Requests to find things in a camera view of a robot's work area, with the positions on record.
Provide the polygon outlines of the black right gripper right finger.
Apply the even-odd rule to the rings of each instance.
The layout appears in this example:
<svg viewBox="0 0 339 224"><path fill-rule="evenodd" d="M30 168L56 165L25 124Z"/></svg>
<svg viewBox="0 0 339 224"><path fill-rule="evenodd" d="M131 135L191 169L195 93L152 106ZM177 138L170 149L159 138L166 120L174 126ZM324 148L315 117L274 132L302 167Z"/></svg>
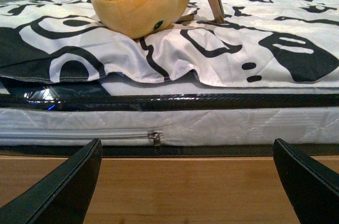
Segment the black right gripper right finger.
<svg viewBox="0 0 339 224"><path fill-rule="evenodd" d="M338 173L278 138L273 160L300 223L338 223Z"/></svg>

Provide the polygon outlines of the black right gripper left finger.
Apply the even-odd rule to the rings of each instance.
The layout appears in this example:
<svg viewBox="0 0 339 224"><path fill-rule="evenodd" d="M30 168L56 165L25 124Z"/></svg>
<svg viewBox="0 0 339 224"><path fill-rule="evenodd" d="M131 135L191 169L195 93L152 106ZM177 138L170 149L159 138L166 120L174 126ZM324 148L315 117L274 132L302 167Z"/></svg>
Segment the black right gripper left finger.
<svg viewBox="0 0 339 224"><path fill-rule="evenodd" d="M1 223L83 223L102 161L99 139L1 207Z"/></svg>

